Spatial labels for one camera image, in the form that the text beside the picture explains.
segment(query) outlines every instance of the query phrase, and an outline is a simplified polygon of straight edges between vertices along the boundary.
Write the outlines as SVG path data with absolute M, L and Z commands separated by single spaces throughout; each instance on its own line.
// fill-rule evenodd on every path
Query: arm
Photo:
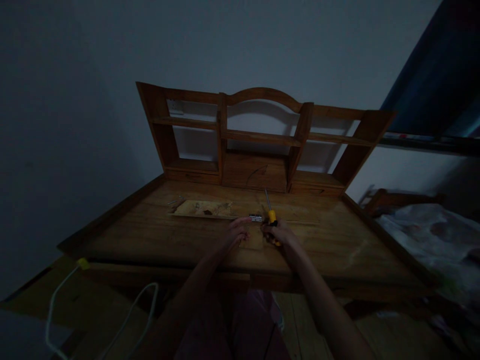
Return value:
M 175 356 L 218 265 L 235 245 L 249 238 L 248 232 L 241 225 L 250 221 L 249 217 L 240 217 L 230 223 L 226 232 L 200 260 L 171 304 L 152 326 L 134 359 L 172 359 Z
M 333 357 L 374 359 L 372 349 L 339 304 L 287 223 L 279 219 L 277 227 L 264 226 L 263 231 L 271 233 L 283 244 L 288 261 L 298 272 L 305 287 L 312 316 L 320 326 Z

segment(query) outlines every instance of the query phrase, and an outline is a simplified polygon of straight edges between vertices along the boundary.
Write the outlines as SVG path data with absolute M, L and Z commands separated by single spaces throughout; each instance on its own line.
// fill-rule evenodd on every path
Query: white cable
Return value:
M 69 360 L 68 356 L 65 355 L 62 350 L 57 348 L 55 345 L 53 345 L 50 342 L 50 323 L 52 322 L 52 314 L 54 313 L 54 303 L 55 303 L 55 297 L 57 296 L 57 293 L 59 292 L 60 288 L 67 282 L 68 279 L 80 268 L 80 266 L 77 266 L 72 270 L 71 273 L 69 273 L 66 278 L 63 279 L 63 281 L 60 283 L 60 285 L 57 286 L 55 291 L 53 292 L 51 298 L 50 298 L 50 307 L 48 309 L 48 316 L 46 318 L 46 325 L 45 325 L 45 343 L 46 345 L 55 353 L 57 354 L 62 360 Z
M 69 357 L 67 355 L 65 355 L 62 350 L 60 350 L 58 347 L 56 347 L 55 345 L 53 345 L 51 342 L 50 342 L 50 324 L 52 323 L 52 314 L 54 312 L 54 304 L 55 304 L 55 297 L 57 296 L 57 293 L 59 292 L 59 290 L 61 289 L 61 287 L 67 282 L 67 280 L 80 268 L 80 266 L 77 266 L 75 269 L 73 269 L 73 271 L 71 273 L 69 273 L 65 279 L 63 279 L 63 281 L 60 283 L 60 285 L 58 285 L 58 287 L 55 289 L 55 291 L 53 292 L 51 298 L 50 298 L 50 307 L 48 309 L 48 316 L 46 318 L 46 325 L 45 325 L 45 343 L 46 345 L 55 353 L 57 354 L 62 360 L 71 360 L 69 359 Z M 146 326 L 145 328 L 143 329 L 143 333 L 141 334 L 140 338 L 138 339 L 138 341 L 136 342 L 135 346 L 133 347 L 133 349 L 130 351 L 130 353 L 128 353 L 126 359 L 129 359 L 132 354 L 135 352 L 135 350 L 137 350 L 137 347 L 140 345 L 140 343 L 143 341 L 145 335 L 147 334 L 147 331 L 149 330 L 150 328 L 150 325 L 152 324 L 152 318 L 153 318 L 153 315 L 154 315 L 154 312 L 155 312 L 155 305 L 157 304 L 157 295 L 159 293 L 159 284 L 156 283 L 156 282 L 151 282 L 149 283 L 147 286 L 145 286 L 141 291 L 140 293 L 138 294 L 138 296 L 136 297 L 135 301 L 133 302 L 133 304 L 131 305 L 130 307 L 130 310 L 128 311 L 128 315 L 126 316 L 125 320 L 123 321 L 123 324 L 121 325 L 120 327 L 120 330 L 118 330 L 118 332 L 116 333 L 115 337 L 113 338 L 113 340 L 111 341 L 111 343 L 108 345 L 108 347 L 106 348 L 105 352 L 103 353 L 103 356 L 101 357 L 101 359 L 105 359 L 105 357 L 107 356 L 107 354 L 109 353 L 110 349 L 112 348 L 112 346 L 115 344 L 115 342 L 117 341 L 118 337 L 120 336 L 120 334 L 122 333 L 122 331 L 125 329 L 125 326 L 127 325 L 127 322 L 130 318 L 130 315 L 132 314 L 132 311 L 135 307 L 135 305 L 137 305 L 139 299 L 140 299 L 140 296 L 142 296 L 142 294 L 145 292 L 145 290 L 147 290 L 148 288 L 150 287 L 154 287 L 155 288 L 155 291 L 153 293 L 153 299 L 151 301 L 151 306 L 150 306 L 150 313 L 148 314 L 148 319 L 147 319 L 147 322 L 146 322 Z
M 130 353 L 128 353 L 126 359 L 129 359 L 132 354 L 134 353 L 134 351 L 137 349 L 137 347 L 139 346 L 139 344 L 142 342 L 142 340 L 144 339 L 145 337 L 145 334 L 147 333 L 151 323 L 152 323 L 152 317 L 154 315 L 154 311 L 155 311 L 155 305 L 157 303 L 157 295 L 159 293 L 159 284 L 157 284 L 156 282 L 151 282 L 149 283 L 147 286 L 145 286 L 142 291 L 140 291 L 140 293 L 137 295 L 135 301 L 133 302 L 133 304 L 131 305 L 130 307 L 130 310 L 128 311 L 128 315 L 126 316 L 125 320 L 123 321 L 123 324 L 121 325 L 120 329 L 118 330 L 118 332 L 116 333 L 115 337 L 113 338 L 113 340 L 111 341 L 110 345 L 108 345 L 108 347 L 106 348 L 105 352 L 103 353 L 103 356 L 101 357 L 101 360 L 104 360 L 105 357 L 107 356 L 107 354 L 109 353 L 110 349 L 112 348 L 112 346 L 115 344 L 115 342 L 117 341 L 118 337 L 120 336 L 120 334 L 122 333 L 122 331 L 125 329 L 125 326 L 127 325 L 127 322 L 130 318 L 130 315 L 132 314 L 132 311 L 134 310 L 134 307 L 135 305 L 137 305 L 137 302 L 139 301 L 140 299 L 140 296 L 142 296 L 142 294 L 144 293 L 145 290 L 147 290 L 149 287 L 154 287 L 155 288 L 155 292 L 153 293 L 153 299 L 151 301 L 151 306 L 150 306 L 150 313 L 148 314 L 148 320 L 146 322 L 146 326 L 145 326 L 145 329 L 143 329 L 143 333 L 141 334 L 140 338 L 138 339 L 138 341 L 136 342 L 135 346 L 133 347 L 133 349 L 130 351 Z

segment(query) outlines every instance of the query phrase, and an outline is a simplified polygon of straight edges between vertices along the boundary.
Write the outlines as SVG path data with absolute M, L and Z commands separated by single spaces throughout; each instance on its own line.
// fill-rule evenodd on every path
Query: screwdriver shaft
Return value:
M 266 202 L 268 203 L 268 210 L 272 210 L 272 207 L 270 206 L 269 193 L 267 192 L 267 188 L 265 188 L 265 195 L 266 195 Z

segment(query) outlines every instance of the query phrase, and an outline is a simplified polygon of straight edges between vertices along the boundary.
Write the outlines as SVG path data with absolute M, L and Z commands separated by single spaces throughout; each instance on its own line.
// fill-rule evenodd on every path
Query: desk surface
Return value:
M 107 227 L 100 235 L 76 245 L 75 256 L 102 262 L 193 268 L 225 228 L 228 220 L 171 216 L 178 199 L 251 203 L 252 213 L 264 209 L 263 191 L 165 180 Z M 365 223 L 338 198 L 271 193 L 272 206 L 307 211 L 318 225 L 292 223 L 319 272 L 350 281 L 421 287 L 423 284 Z M 281 250 L 234 249 L 221 265 L 233 272 L 290 275 Z

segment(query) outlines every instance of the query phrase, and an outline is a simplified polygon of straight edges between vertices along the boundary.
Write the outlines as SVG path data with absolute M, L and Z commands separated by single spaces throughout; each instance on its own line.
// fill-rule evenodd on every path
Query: wooden shelf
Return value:
M 375 146 L 373 142 L 362 140 L 351 136 L 330 135 L 318 132 L 311 132 L 308 134 L 308 140 L 322 141 L 327 143 L 359 145 L 365 147 Z
M 217 123 L 213 121 L 195 120 L 186 117 L 163 116 L 153 118 L 152 123 L 163 125 L 174 125 L 185 128 L 216 130 Z
M 255 143 L 267 143 L 276 145 L 286 145 L 300 147 L 302 143 L 293 136 L 274 135 L 260 132 L 226 130 L 221 134 L 222 139 L 241 140 Z
M 324 172 L 311 172 L 297 170 L 293 176 L 293 183 L 315 184 L 327 188 L 343 189 L 345 186 L 338 181 L 332 174 Z
M 390 126 L 395 113 L 300 103 L 288 94 L 266 87 L 232 95 L 136 83 L 148 125 L 165 174 L 169 179 L 220 184 L 243 189 L 340 197 Z M 216 105 L 215 121 L 173 117 L 167 99 Z M 274 101 L 299 114 L 294 136 L 232 130 L 228 106 L 250 100 Z M 313 117 L 359 120 L 353 136 L 311 132 Z M 217 162 L 181 159 L 174 126 L 206 129 L 216 135 Z M 228 140 L 289 147 L 288 156 L 228 151 Z M 347 144 L 332 174 L 297 171 L 308 140 Z
M 191 173 L 202 173 L 218 175 L 219 165 L 216 161 L 204 161 L 178 158 L 165 167 L 167 170 L 187 171 Z
M 222 185 L 284 193 L 287 190 L 288 157 L 243 151 L 226 153 Z

